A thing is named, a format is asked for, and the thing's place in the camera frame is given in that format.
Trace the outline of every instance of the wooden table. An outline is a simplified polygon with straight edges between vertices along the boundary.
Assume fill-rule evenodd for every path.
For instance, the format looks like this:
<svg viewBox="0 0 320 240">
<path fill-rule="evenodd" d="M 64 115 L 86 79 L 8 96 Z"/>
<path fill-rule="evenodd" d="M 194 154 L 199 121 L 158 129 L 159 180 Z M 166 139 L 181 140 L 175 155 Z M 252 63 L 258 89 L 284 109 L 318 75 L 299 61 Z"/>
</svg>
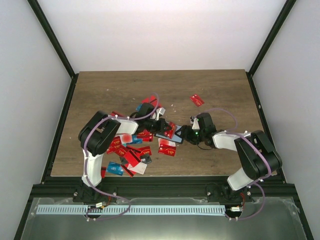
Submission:
<svg viewBox="0 0 320 240">
<path fill-rule="evenodd" d="M 81 72 L 51 175 L 83 174 L 84 156 L 78 134 L 98 110 L 130 115 L 151 92 L 159 94 L 166 109 L 164 117 L 177 125 L 190 124 L 190 116 L 217 107 L 235 115 L 237 132 L 263 129 L 244 70 Z M 203 106 L 196 107 L 189 99 L 195 93 L 204 100 Z M 214 111 L 211 116 L 217 129 L 229 129 L 235 125 L 225 112 Z M 184 142 L 177 145 L 176 155 L 171 157 L 158 153 L 156 137 L 153 142 L 139 144 L 148 145 L 152 151 L 152 163 L 144 176 L 230 175 L 241 167 L 238 154 L 230 150 L 201 150 Z M 102 165 L 107 166 L 109 162 L 120 163 L 120 159 L 115 153 L 105 154 Z"/>
</svg>

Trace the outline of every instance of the white wall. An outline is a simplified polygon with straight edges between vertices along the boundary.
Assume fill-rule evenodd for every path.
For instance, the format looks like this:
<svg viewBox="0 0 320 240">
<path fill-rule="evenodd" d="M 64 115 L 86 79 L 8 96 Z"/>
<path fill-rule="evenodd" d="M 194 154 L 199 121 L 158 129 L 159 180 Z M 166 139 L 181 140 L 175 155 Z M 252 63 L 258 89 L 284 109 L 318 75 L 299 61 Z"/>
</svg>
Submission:
<svg viewBox="0 0 320 240">
<path fill-rule="evenodd" d="M 0 1 L 0 234 L 14 238 L 40 183 L 70 85 L 26 0 Z"/>
<path fill-rule="evenodd" d="M 320 238 L 320 2 L 297 1 L 253 76 L 283 171 Z"/>
<path fill-rule="evenodd" d="M 246 69 L 285 0 L 39 0 L 78 71 Z"/>
</svg>

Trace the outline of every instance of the wooden tabletop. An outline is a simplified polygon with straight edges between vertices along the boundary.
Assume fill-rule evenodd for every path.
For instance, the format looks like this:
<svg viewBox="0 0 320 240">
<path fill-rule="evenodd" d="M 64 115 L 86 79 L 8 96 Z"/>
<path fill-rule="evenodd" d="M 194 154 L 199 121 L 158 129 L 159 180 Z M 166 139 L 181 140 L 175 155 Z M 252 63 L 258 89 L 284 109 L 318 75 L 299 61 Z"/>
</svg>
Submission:
<svg viewBox="0 0 320 240">
<path fill-rule="evenodd" d="M 244 70 L 80 72 L 51 175 L 83 174 L 84 156 L 78 134 L 97 111 L 130 115 L 152 92 L 159 94 L 166 120 L 177 125 L 189 125 L 190 116 L 210 108 L 223 108 L 237 118 L 237 132 L 263 129 Z M 198 94 L 204 105 L 197 107 L 189 99 L 193 94 Z M 223 111 L 211 112 L 211 116 L 219 130 L 235 125 Z M 238 154 L 230 150 L 201 150 L 185 141 L 177 145 L 176 155 L 171 157 L 158 153 L 156 137 L 153 142 L 137 145 L 150 146 L 152 151 L 152 163 L 144 176 L 230 175 L 241 167 Z M 120 163 L 119 156 L 105 154 L 102 165 L 109 162 Z"/>
</svg>

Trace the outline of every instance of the gray floor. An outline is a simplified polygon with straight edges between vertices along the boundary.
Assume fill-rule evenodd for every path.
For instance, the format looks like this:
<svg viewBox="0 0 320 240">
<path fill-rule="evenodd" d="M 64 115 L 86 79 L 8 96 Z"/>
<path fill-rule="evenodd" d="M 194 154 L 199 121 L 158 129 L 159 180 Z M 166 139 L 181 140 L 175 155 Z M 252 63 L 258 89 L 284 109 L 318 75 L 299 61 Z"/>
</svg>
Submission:
<svg viewBox="0 0 320 240">
<path fill-rule="evenodd" d="M 259 209 L 259 202 L 261 199 L 256 203 L 246 203 L 243 215 L 251 215 Z M 223 216 L 199 215 L 127 215 L 113 220 L 87 222 L 83 215 L 36 215 L 33 211 L 29 215 L 22 239 L 302 240 L 306 237 L 293 201 L 268 197 L 259 215 L 238 222 L 230 222 Z"/>
</svg>

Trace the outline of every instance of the black metal frame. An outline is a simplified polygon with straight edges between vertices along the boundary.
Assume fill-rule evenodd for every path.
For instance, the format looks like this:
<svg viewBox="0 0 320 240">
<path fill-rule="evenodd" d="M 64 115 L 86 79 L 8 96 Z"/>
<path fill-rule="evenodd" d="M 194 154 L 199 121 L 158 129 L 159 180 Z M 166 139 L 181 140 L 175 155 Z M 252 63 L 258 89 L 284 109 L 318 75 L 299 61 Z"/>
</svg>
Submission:
<svg viewBox="0 0 320 240">
<path fill-rule="evenodd" d="M 264 115 L 259 96 L 257 94 L 253 75 L 258 69 L 263 57 L 268 51 L 270 45 L 275 39 L 280 27 L 284 23 L 291 8 L 296 0 L 287 0 L 284 4 L 278 18 L 276 19 L 269 35 L 267 36 L 258 56 L 256 57 L 251 69 L 246 73 L 247 79 L 252 91 L 252 95 L 261 119 L 264 132 L 272 141 L 272 136 Z M 73 71 L 61 45 L 58 42 L 50 24 L 45 17 L 37 0 L 28 0 L 40 24 L 50 39 L 54 49 L 60 57 L 63 65 L 71 77 L 70 87 L 62 109 L 62 113 L 58 122 L 57 130 L 53 139 L 53 143 L 49 152 L 45 170 L 43 172 L 41 184 L 33 186 L 25 210 L 23 212 L 20 224 L 18 226 L 14 239 L 20 239 L 25 227 L 25 223 L 30 211 L 30 207 L 34 198 L 73 198 L 74 201 L 82 201 L 90 204 L 90 198 L 81 198 L 78 195 L 79 190 L 83 189 L 81 177 L 51 177 L 51 170 L 54 164 L 59 142 L 66 122 L 70 103 L 73 97 L 78 75 Z M 176 176 L 176 177 L 108 177 L 104 178 L 100 187 L 110 193 L 116 192 L 119 196 L 125 198 L 170 198 L 170 197 L 188 197 L 188 198 L 207 198 L 209 202 L 217 202 L 217 199 L 207 195 L 207 187 L 214 185 L 223 185 L 226 183 L 228 176 Z M 272 176 L 261 183 L 267 197 L 292 197 L 295 205 L 299 208 L 299 217 L 303 224 L 304 232 L 307 239 L 312 240 L 313 236 L 308 225 L 308 221 L 301 206 L 299 196 L 294 184 L 285 182 L 282 170 L 278 171 L 278 175 Z M 250 189 L 252 197 L 260 197 L 261 193 L 257 187 Z M 230 202 L 218 201 L 220 204 L 228 205 Z"/>
</svg>

